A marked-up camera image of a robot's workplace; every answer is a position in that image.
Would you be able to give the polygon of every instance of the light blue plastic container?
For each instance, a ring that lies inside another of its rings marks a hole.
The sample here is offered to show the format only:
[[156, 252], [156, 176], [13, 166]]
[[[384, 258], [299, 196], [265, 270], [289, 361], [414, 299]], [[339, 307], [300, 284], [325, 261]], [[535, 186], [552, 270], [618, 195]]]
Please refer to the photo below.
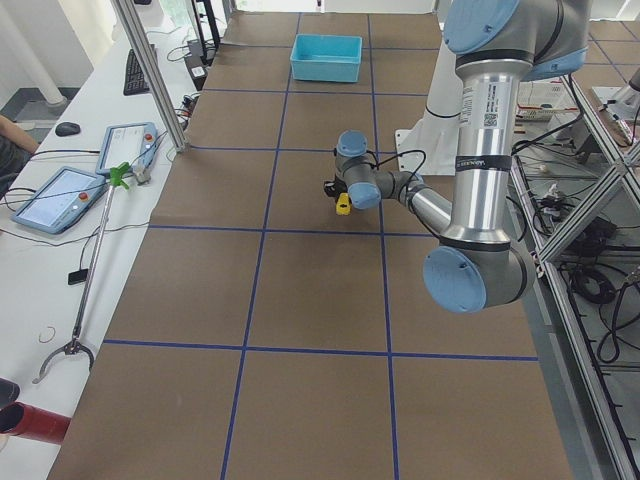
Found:
[[299, 34], [291, 52], [296, 80], [355, 83], [361, 60], [362, 37]]

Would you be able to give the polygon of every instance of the keyboard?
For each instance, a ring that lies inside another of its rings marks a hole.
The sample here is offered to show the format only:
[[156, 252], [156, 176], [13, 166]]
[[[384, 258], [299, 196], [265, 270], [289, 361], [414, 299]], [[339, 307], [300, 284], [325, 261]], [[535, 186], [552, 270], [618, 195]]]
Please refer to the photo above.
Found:
[[[153, 48], [153, 53], [156, 53], [155, 46], [151, 45], [151, 48]], [[133, 49], [131, 49], [127, 56], [127, 66], [124, 74], [124, 90], [122, 93], [124, 95], [137, 95], [148, 91], [149, 85], [144, 79], [142, 67], [140, 67], [140, 63], [135, 53], [133, 53]]]

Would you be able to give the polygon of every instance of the black cylinder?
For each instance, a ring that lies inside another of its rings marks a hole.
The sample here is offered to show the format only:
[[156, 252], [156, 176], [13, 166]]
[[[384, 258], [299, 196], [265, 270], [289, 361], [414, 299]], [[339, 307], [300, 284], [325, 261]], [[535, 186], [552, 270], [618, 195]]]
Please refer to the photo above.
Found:
[[13, 403], [20, 395], [20, 387], [9, 380], [0, 378], [0, 408]]

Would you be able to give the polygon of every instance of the green clip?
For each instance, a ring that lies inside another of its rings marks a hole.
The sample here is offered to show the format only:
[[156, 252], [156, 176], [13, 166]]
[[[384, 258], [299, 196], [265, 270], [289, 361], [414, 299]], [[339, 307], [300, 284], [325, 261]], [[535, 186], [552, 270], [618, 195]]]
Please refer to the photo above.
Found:
[[127, 162], [122, 162], [117, 167], [112, 167], [109, 170], [109, 182], [111, 183], [111, 186], [112, 187], [122, 186], [124, 187], [125, 190], [129, 190], [129, 185], [127, 185], [127, 182], [122, 180], [122, 177], [125, 173], [129, 171], [130, 168], [131, 168], [131, 165], [129, 165]]

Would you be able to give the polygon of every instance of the white table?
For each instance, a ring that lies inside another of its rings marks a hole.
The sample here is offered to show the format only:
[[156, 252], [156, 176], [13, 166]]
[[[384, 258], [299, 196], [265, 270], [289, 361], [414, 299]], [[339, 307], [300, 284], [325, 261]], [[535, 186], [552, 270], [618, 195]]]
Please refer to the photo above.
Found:
[[[184, 62], [166, 60], [167, 53], [182, 44], [186, 33], [183, 28], [169, 35], [148, 35], [150, 42], [156, 45], [160, 70], [174, 107], [180, 106], [183, 95], [195, 91]], [[122, 95], [129, 48], [126, 36], [122, 35], [60, 119], [79, 123], [82, 132], [60, 138], [52, 131], [41, 150], [99, 150], [110, 125], [151, 121], [156, 124], [159, 134], [165, 131], [151, 94]], [[179, 56], [177, 51], [172, 58]], [[171, 140], [165, 138], [156, 154], [151, 182], [139, 186], [131, 179], [129, 191], [116, 190], [109, 229], [148, 222], [171, 168], [168, 157], [172, 152]], [[95, 170], [97, 156], [71, 155], [57, 153], [35, 157], [13, 186], [36, 189], [64, 165]], [[10, 200], [18, 198], [23, 197], [12, 196]], [[12, 222], [12, 212], [5, 206], [0, 206], [0, 228], [53, 243], [85, 237], [99, 225], [104, 201], [103, 196], [78, 224], [61, 235], [42, 234]], [[82, 343], [94, 353], [98, 353], [145, 231], [146, 227], [132, 228], [105, 236], [81, 336]], [[67, 274], [78, 269], [84, 243], [53, 248], [0, 233], [0, 377], [20, 385], [19, 401], [67, 416], [73, 416], [89, 376], [87, 356], [60, 354], [50, 363], [49, 373], [40, 384], [34, 385], [32, 380], [37, 377], [47, 355], [71, 339], [83, 284], [68, 286]], [[85, 252], [85, 267], [89, 264], [93, 245], [92, 241]], [[54, 329], [54, 338], [41, 343], [52, 337]], [[43, 480], [58, 450], [56, 445], [9, 438], [0, 451], [0, 477]]]

